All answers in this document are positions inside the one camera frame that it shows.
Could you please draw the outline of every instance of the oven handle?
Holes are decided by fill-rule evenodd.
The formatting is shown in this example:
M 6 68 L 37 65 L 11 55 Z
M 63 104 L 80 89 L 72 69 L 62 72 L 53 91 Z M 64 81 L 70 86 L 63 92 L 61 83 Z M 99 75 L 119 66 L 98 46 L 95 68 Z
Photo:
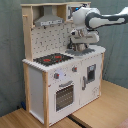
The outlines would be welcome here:
M 66 87 L 66 86 L 70 85 L 72 82 L 73 82 L 73 81 L 71 80 L 71 81 L 69 81 L 69 82 L 66 83 L 66 84 L 61 84 L 61 85 L 59 85 L 59 87 Z
M 84 86 L 82 87 L 82 90 L 85 90 L 85 88 L 86 88 L 86 77 L 85 76 L 83 76 L 83 80 L 84 80 Z

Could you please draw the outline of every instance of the oven window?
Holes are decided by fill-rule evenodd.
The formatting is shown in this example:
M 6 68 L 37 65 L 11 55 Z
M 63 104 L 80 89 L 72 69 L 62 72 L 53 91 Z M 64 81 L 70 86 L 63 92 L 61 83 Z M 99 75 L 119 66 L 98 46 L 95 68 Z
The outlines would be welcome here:
M 56 111 L 73 103 L 73 85 L 56 92 Z

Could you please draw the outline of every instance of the stovetop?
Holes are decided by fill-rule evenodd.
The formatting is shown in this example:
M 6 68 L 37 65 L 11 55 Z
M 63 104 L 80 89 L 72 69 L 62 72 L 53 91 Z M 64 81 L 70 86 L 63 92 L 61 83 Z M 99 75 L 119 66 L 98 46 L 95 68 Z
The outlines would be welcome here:
M 61 54 L 61 53 L 54 53 L 51 55 L 43 56 L 40 58 L 36 58 L 33 61 L 45 66 L 51 66 L 57 63 L 61 63 L 67 60 L 73 59 L 73 57 Z

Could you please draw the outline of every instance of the wall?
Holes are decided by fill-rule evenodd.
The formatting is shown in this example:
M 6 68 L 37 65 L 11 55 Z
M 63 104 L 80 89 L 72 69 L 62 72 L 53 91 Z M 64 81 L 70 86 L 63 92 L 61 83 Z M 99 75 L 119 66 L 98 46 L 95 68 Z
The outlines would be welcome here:
M 126 0 L 90 1 L 91 7 L 98 8 L 101 14 L 119 13 L 128 5 Z M 20 4 L 43 2 L 60 2 L 60 0 L 0 1 L 0 116 L 14 111 L 21 101 L 25 101 L 22 65 L 25 55 Z M 128 24 L 101 27 L 98 31 L 100 33 L 98 45 L 107 50 L 103 79 L 128 88 Z

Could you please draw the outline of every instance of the oven door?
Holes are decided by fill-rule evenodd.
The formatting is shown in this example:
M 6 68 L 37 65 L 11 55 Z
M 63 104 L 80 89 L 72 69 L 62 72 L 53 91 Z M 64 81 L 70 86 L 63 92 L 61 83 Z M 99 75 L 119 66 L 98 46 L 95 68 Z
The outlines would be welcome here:
M 49 123 L 56 123 L 79 108 L 80 76 L 49 88 Z
M 99 97 L 102 54 L 82 61 L 81 107 Z

